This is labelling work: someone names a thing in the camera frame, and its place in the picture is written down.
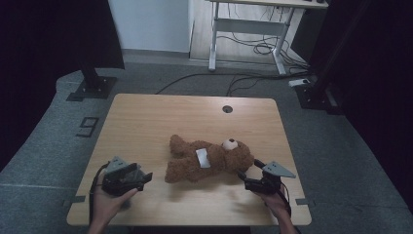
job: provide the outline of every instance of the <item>stuffed animal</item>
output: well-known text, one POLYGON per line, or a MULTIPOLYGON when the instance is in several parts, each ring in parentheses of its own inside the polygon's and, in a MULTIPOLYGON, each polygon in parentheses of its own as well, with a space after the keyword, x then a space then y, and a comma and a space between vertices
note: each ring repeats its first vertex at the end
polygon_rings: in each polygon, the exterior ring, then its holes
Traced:
POLYGON ((170 152, 165 182, 175 183, 183 179, 197 182, 221 172, 246 172, 254 163, 249 148, 240 141, 228 139, 221 145, 202 140, 186 142, 178 135, 170 137, 170 152))

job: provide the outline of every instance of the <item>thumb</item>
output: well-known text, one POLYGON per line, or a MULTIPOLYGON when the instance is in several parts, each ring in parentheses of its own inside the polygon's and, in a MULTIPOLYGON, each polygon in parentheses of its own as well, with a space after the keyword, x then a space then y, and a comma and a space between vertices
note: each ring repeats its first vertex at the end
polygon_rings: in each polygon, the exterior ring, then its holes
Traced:
POLYGON ((133 197, 134 194, 136 194, 136 193, 137 193, 137 188, 133 188, 133 189, 129 190, 128 192, 126 192, 124 195, 118 197, 117 200, 119 201, 119 203, 123 204, 129 198, 133 197))

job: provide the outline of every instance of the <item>white wall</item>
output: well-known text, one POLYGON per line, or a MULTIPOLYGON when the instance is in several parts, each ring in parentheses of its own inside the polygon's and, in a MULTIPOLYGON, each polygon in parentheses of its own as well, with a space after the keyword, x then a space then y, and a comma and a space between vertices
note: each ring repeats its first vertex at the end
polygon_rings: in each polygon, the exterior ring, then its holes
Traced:
POLYGON ((193 0, 109 0, 122 49, 189 53, 193 0))

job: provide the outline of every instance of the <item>wooden tabletop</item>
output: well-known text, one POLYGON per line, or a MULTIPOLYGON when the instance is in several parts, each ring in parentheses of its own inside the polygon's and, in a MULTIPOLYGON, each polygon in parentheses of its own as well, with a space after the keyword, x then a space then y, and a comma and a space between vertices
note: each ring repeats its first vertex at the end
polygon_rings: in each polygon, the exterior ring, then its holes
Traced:
MULTIPOLYGON (((165 183, 169 138, 222 143, 234 138, 249 146, 255 158, 264 163, 277 161, 297 178, 283 178, 292 207, 292 221, 307 225, 311 216, 307 205, 297 206, 305 198, 300 176, 282 126, 276 102, 268 98, 186 97, 154 95, 117 95, 109 110, 91 160, 77 191, 86 196, 74 203, 67 216, 72 225, 88 225, 89 189, 94 175, 114 156, 137 163, 153 179, 131 198, 131 207, 118 213, 110 224, 116 225, 272 225, 262 200, 244 190, 236 176, 222 173, 191 183, 165 183), (229 105, 231 113, 222 108, 229 105)), ((247 176, 261 178, 252 166, 247 176)))
POLYGON ((208 0, 210 2, 218 3, 236 3, 236 4, 250 4, 250 5, 265 5, 265 6, 279 6, 288 8, 304 8, 304 9, 327 9, 328 4, 324 1, 318 3, 316 0, 208 0))

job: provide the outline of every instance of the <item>white desk leg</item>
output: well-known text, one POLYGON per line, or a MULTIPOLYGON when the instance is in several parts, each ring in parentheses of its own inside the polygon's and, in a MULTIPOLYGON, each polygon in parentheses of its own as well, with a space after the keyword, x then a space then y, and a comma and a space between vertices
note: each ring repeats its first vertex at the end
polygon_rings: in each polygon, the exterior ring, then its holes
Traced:
POLYGON ((208 67, 209 71, 215 70, 216 31, 217 31, 217 26, 218 26, 218 10, 219 10, 219 3, 216 3, 215 16, 213 17, 213 27, 212 27, 212 44, 210 45, 210 50, 209 50, 209 67, 208 67))
POLYGON ((281 50, 282 50, 282 44, 285 40, 286 33, 288 32, 289 25, 291 23, 292 15, 294 14, 294 10, 295 10, 294 8, 289 9, 288 18, 285 21, 284 26, 282 28, 281 38, 279 42, 277 43, 276 49, 273 51, 274 60, 276 61, 277 69, 279 70, 280 75, 286 74, 285 69, 283 67, 283 59, 281 55, 281 50))

